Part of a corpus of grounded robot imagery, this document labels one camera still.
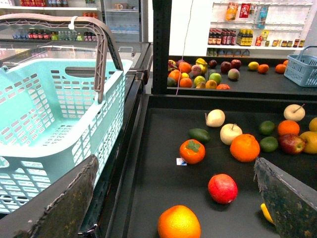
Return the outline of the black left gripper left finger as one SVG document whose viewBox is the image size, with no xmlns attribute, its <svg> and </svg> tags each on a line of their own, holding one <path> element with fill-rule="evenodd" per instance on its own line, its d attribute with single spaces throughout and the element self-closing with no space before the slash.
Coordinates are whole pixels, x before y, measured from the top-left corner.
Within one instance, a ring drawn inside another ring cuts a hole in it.
<svg viewBox="0 0 317 238">
<path fill-rule="evenodd" d="M 0 221 L 2 238 L 75 238 L 93 197 L 98 159 L 90 155 Z"/>
</svg>

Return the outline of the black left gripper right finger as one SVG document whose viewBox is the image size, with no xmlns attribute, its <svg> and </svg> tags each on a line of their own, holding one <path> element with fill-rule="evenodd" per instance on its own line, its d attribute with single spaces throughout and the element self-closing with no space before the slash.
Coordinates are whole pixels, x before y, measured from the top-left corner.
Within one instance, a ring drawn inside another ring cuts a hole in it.
<svg viewBox="0 0 317 238">
<path fill-rule="evenodd" d="M 317 191 L 265 158 L 256 158 L 254 171 L 280 237 L 315 238 Z"/>
</svg>

